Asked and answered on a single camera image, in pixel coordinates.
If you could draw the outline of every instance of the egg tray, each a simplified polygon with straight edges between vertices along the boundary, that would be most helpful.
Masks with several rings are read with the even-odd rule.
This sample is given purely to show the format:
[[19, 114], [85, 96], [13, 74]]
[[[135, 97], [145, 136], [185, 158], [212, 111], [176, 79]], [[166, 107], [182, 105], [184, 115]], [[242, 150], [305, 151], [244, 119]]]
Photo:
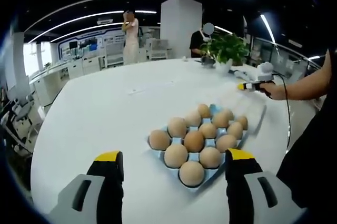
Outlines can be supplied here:
[[[211, 104], [210, 105], [211, 116], [213, 117], [216, 113], [222, 111], [223, 109], [224, 108], [216, 106], [215, 104]], [[211, 118], [204, 118], [204, 119], [202, 119], [202, 123], [199, 125], [199, 127], [202, 124], [210, 123], [211, 121], [212, 121]], [[189, 128], [187, 128], [187, 132], [197, 131], [199, 129], [199, 127], [189, 127]], [[167, 126], [163, 127], [161, 130], [166, 131], [168, 133], [168, 135], [170, 135], [169, 132], [167, 131]], [[218, 138], [220, 138], [221, 136], [224, 136], [226, 134], [227, 134], [226, 128], [218, 128], [217, 131], [216, 131], [216, 137], [214, 139], [205, 139], [204, 148], [206, 148], [206, 147], [214, 147], [215, 148], [216, 140]], [[247, 139], [247, 136], [248, 136], [247, 130], [244, 130], [243, 134], [242, 134], [242, 138], [237, 140], [236, 149], [242, 148], [245, 140]], [[164, 161], [165, 151], [152, 149], [151, 146], [150, 146], [150, 143], [149, 143], [149, 136], [147, 137], [146, 140], [147, 140], [147, 144], [149, 145], [152, 153], [164, 164], [166, 169], [168, 169], [170, 171], [170, 173], [178, 179], [180, 184], [182, 184], [187, 190], [189, 190], [191, 192], [197, 192], [197, 191], [199, 191], [199, 189], [204, 188], [206, 185], [209, 185], [213, 181], [213, 179], [215, 179], [217, 177], [216, 175], [219, 175], [224, 170], [223, 167], [224, 167], [224, 163], [225, 163], [225, 153], [221, 153], [222, 160], [221, 160], [221, 163], [220, 163], [219, 167], [216, 168], [216, 169], [204, 169], [205, 176], [204, 176], [204, 180], [201, 182], [201, 184], [198, 185], [197, 187], [188, 187], [184, 183], [182, 183], [180, 178], [179, 178], [179, 168], [178, 169], [170, 168], [166, 165], [166, 163]], [[178, 137], [173, 137], [173, 138], [171, 138], [171, 144], [182, 144], [183, 145], [184, 139], [178, 138]], [[197, 162], [199, 162], [200, 152], [196, 152], [196, 153], [189, 152], [189, 156], [187, 158], [187, 161], [197, 161]]]

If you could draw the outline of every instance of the round table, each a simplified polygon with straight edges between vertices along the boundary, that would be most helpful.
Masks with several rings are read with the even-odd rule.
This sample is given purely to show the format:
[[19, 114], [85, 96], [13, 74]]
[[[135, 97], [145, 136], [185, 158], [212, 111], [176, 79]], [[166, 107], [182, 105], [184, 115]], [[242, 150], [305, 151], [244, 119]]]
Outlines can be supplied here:
[[[247, 65], [234, 68], [256, 71]], [[35, 207], [49, 213], [58, 193], [78, 174], [86, 174], [95, 157], [120, 150], [125, 173], [123, 223], [228, 223], [224, 175], [196, 197], [152, 155], [145, 138], [200, 103], [233, 107], [234, 113], [242, 107], [266, 106], [260, 130], [243, 149], [262, 169], [276, 173], [288, 139], [286, 103], [257, 92], [240, 96], [237, 83], [235, 77], [221, 76], [192, 59], [128, 65], [70, 80], [50, 108], [35, 145]]]

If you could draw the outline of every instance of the woman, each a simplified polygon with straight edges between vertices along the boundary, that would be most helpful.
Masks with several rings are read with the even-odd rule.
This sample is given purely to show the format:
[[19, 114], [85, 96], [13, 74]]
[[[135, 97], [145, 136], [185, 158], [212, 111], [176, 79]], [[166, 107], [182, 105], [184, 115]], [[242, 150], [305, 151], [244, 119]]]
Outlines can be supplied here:
[[135, 64], [138, 62], [139, 55], [138, 19], [135, 18], [133, 10], [127, 10], [123, 14], [123, 18], [122, 31], [126, 31], [126, 41], [123, 52], [124, 64]]
[[[336, 139], [333, 130], [333, 122], [337, 121], [336, 71], [336, 51], [328, 49], [320, 70], [286, 87], [290, 100], [310, 100], [327, 95], [321, 110], [285, 155], [277, 173], [278, 178], [291, 189], [297, 205], [309, 209], [310, 220], [322, 220], [326, 216], [329, 204], [333, 204], [327, 199], [331, 197], [331, 189], [334, 188], [330, 187], [329, 183], [334, 181], [335, 171], [335, 167], [332, 167], [335, 160], [331, 144], [334, 144]], [[285, 99], [283, 86], [263, 84], [261, 87], [271, 93], [273, 99]]]

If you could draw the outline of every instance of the green leaves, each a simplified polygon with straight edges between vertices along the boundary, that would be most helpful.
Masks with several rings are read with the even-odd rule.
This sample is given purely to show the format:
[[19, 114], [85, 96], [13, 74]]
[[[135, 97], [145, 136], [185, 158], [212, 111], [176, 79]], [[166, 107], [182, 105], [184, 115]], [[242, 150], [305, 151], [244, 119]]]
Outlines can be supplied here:
[[226, 63], [230, 58], [234, 62], [240, 63], [248, 54], [243, 41], [235, 34], [214, 34], [208, 43], [201, 46], [201, 50], [206, 53], [209, 52], [220, 63]]

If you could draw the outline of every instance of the egg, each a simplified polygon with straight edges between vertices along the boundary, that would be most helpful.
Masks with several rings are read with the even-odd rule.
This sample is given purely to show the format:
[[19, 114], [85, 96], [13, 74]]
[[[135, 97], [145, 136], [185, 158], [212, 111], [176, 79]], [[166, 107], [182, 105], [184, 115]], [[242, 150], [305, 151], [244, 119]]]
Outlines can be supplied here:
[[190, 131], [184, 138], [184, 146], [188, 152], [199, 152], [204, 147], [205, 140], [200, 131]]
[[237, 141], [236, 138], [232, 135], [224, 135], [216, 141], [215, 145], [218, 151], [224, 153], [229, 148], [235, 148]]
[[201, 123], [201, 115], [198, 111], [190, 112], [185, 117], [185, 122], [188, 127], [198, 127]]
[[230, 125], [230, 118], [228, 113], [219, 112], [216, 113], [212, 118], [212, 123], [217, 128], [228, 128]]
[[198, 112], [201, 115], [201, 118], [210, 118], [211, 117], [210, 108], [206, 104], [200, 104], [198, 106]]
[[224, 109], [222, 112], [227, 114], [229, 120], [234, 120], [234, 115], [232, 111], [230, 111], [229, 109]]
[[184, 145], [172, 144], [164, 154], [164, 162], [170, 168], [180, 168], [187, 161], [189, 153]]
[[187, 125], [183, 118], [174, 117], [168, 122], [167, 131], [171, 137], [184, 137], [187, 133]]
[[154, 130], [148, 138], [151, 148], [155, 150], [166, 150], [171, 143], [167, 132], [162, 130]]
[[181, 182], [188, 187], [196, 187], [205, 178], [205, 170], [199, 162], [188, 161], [179, 170]]
[[237, 121], [230, 124], [230, 126], [227, 129], [227, 133], [229, 135], [235, 136], [236, 139], [242, 138], [242, 131], [243, 131], [242, 125]]
[[203, 134], [204, 138], [215, 138], [216, 127], [212, 123], [204, 123], [200, 126], [199, 131]]
[[207, 147], [200, 152], [199, 160], [205, 169], [215, 169], [219, 167], [222, 156], [216, 148]]
[[245, 116], [240, 116], [238, 119], [236, 119], [235, 121], [241, 123], [243, 130], [248, 130], [248, 120], [247, 117]]

